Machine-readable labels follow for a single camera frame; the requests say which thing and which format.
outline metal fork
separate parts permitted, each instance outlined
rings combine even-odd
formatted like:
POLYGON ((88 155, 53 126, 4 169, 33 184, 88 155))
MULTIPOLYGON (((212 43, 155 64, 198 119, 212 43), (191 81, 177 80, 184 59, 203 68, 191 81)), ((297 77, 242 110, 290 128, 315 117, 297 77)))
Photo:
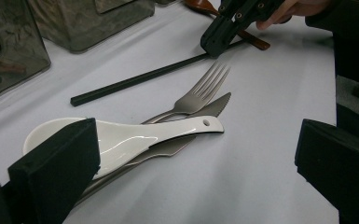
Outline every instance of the metal fork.
POLYGON ((228 75, 229 69, 224 72, 226 66, 223 65, 223 67, 220 68, 221 66, 222 64, 220 63, 214 63, 196 85, 175 102, 173 109, 159 114, 154 118, 143 122, 143 124, 156 123, 159 120, 167 119, 174 115, 190 115, 201 110, 212 98, 214 98, 214 95, 228 75))

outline hand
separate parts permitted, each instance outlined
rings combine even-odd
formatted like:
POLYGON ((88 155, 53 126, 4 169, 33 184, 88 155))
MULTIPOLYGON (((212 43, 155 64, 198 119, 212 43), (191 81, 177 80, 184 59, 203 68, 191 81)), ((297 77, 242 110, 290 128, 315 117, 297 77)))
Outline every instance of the hand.
POLYGON ((272 24, 290 20, 292 16, 313 16, 321 13, 332 0, 286 0, 266 21, 257 21, 257 29, 265 30, 272 24))

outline black stick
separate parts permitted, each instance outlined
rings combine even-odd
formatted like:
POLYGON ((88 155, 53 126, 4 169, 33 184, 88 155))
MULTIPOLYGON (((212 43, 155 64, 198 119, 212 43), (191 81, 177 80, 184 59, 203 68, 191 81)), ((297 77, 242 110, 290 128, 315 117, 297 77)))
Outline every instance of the black stick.
MULTIPOLYGON (((242 44, 244 42, 246 42, 246 41, 245 40, 240 40, 240 41, 237 41, 237 42, 235 42, 233 44, 230 44, 228 46, 228 49, 233 49, 233 48, 239 46, 240 44, 242 44)), ((141 74, 141 75, 136 76, 136 77, 131 77, 131 78, 119 81, 119 82, 117 82, 115 84, 102 87, 102 88, 97 89, 95 91, 89 91, 89 92, 80 94, 78 96, 75 96, 75 97, 71 98, 71 105, 73 105, 73 106, 83 105, 83 104, 88 103, 90 101, 93 101, 93 100, 99 99, 101 97, 104 97, 105 95, 108 95, 108 94, 111 94, 111 93, 114 93, 114 92, 117 92, 117 91, 127 89, 128 87, 138 85, 138 84, 140 84, 142 82, 146 82, 146 81, 148 81, 150 79, 153 79, 155 77, 160 77, 162 75, 166 75, 166 74, 168 74, 168 73, 170 73, 170 72, 172 72, 172 71, 174 71, 176 69, 182 68, 182 67, 184 67, 186 65, 196 63, 198 61, 201 61, 201 60, 204 60, 204 59, 207 59, 207 58, 210 58, 210 57, 211 56, 208 53, 204 53, 204 54, 201 54, 199 56, 195 56, 193 58, 186 59, 186 60, 181 61, 179 63, 173 63, 173 64, 167 65, 165 67, 161 67, 159 69, 153 70, 151 72, 147 72, 147 73, 141 74)))

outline white tabletop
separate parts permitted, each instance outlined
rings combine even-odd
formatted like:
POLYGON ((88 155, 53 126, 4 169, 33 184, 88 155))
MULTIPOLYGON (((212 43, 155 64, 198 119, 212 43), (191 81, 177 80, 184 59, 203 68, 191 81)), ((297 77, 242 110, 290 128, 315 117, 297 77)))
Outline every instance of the white tabletop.
MULTIPOLYGON (((0 96, 0 183, 27 134, 64 117, 139 124, 173 107, 206 72, 205 60, 102 99, 70 98, 204 53, 211 19, 178 2, 83 54, 46 41, 52 66, 0 96)), ((336 123, 331 33, 301 18, 259 32, 218 59, 231 71, 216 97, 232 92, 220 135, 203 135, 176 156, 153 159, 76 207, 65 223, 338 223, 338 211, 294 164, 303 119, 336 123)))

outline knife blade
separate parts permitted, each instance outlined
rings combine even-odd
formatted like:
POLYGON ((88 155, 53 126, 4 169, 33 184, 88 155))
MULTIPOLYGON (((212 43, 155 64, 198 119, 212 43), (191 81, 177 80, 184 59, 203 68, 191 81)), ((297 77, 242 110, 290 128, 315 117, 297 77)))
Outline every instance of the knife blade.
MULTIPOLYGON (((225 109, 229 98, 231 96, 231 92, 226 93, 219 99, 209 103, 199 112, 194 113, 192 115, 187 116, 187 118, 194 118, 199 116, 219 116, 220 113, 225 109)), ((149 150, 144 153, 138 155, 122 167, 118 168, 116 171, 110 173, 109 175, 105 175, 99 179, 93 180, 89 186, 85 189, 83 194, 81 195, 79 201, 77 201, 76 205, 84 202, 88 199, 92 194, 96 193, 98 190, 102 189, 106 185, 110 184, 115 179, 120 176, 126 174, 131 169, 135 168, 139 164, 149 159, 155 157, 171 157, 178 153, 180 150, 185 148, 191 141, 193 141, 197 135, 188 135, 184 137, 175 138, 166 142, 162 142, 152 146, 149 150)))

